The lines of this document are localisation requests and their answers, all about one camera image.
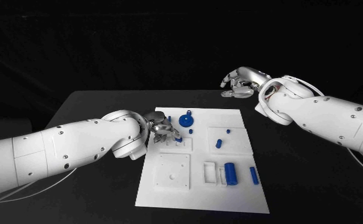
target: table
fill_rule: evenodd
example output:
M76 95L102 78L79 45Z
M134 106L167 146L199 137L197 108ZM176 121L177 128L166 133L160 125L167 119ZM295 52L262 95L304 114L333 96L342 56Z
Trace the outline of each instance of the table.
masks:
M117 110L146 114L159 107L239 109L264 184L270 215L136 207L144 157L112 153L79 167L46 192L0 204L2 223L298 223L363 221L363 168L339 145L277 124L254 107L258 96L223 98L221 90L76 91L48 128L102 118ZM19 193L45 189L68 173L38 181Z

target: cable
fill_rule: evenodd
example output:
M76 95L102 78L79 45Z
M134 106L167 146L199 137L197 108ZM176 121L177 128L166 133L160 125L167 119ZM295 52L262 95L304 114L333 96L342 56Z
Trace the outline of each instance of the cable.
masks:
M66 178L68 176L74 173L74 171L51 186L48 187L45 190L39 191L38 193L23 197L23 198L19 198L19 199L10 199L10 200L4 200L4 201L0 201L0 203L4 203L4 202L10 202L10 201L16 201L16 200L20 200L20 199L25 199L25 198L29 198L35 195L38 195L39 193L42 193L43 191L46 191L49 188L52 188L56 184L59 184ZM20 189L17 189L16 191L13 191L9 195L6 195L3 198L0 198L0 200L3 200L4 198L7 198L10 195L13 195L15 193L17 193L20 190L23 190L28 186L30 186L36 181L33 181L32 183L29 183L28 185L25 185Z
M291 77L294 78L295 80L298 80L300 82L303 82L321 96L324 96L323 92L310 84L307 83L306 81L300 80L298 78L293 77L293 76L287 76L287 77ZM347 148L347 151L350 152L350 155L354 157L354 159L357 160L357 163L362 165L363 167L363 163L360 162L360 160L357 159L354 153L352 152L352 150Z

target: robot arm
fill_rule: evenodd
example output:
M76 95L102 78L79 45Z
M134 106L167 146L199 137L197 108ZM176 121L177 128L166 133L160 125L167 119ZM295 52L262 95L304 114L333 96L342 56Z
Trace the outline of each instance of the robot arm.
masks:
M102 117L0 140L0 193L42 178L69 171L102 158L108 150L117 158L133 160L146 152L149 131L163 141L180 138L163 112L147 118L120 110Z
M231 81L232 90L222 92L223 97L246 98L259 92L255 110L270 119L297 125L311 134L333 143L363 153L363 115L362 105L334 97L314 96L297 78L284 76L272 79L252 68L241 67L225 77L221 86Z

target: blue cylinder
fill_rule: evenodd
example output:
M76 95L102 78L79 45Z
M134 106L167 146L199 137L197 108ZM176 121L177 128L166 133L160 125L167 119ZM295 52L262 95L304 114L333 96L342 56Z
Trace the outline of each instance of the blue cylinder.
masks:
M252 175L254 184L258 185L258 184L259 184L259 179L258 179L258 177L257 177L255 167L251 167L249 170L251 170L251 175Z
M233 163L225 163L225 180L229 186L235 186L238 184L236 181L236 170Z
M182 117L179 118L179 124L183 127L190 127L193 125L195 119L192 117L192 111L187 111L186 115L182 115Z
M221 139L218 139L216 148L221 148L221 146L222 146L222 140L221 140Z

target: black backdrop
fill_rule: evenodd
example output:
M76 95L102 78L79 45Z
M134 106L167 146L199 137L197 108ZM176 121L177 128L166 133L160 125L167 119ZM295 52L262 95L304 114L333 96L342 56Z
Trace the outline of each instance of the black backdrop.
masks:
M39 130L75 90L219 89L241 66L363 103L362 2L2 0L2 116Z

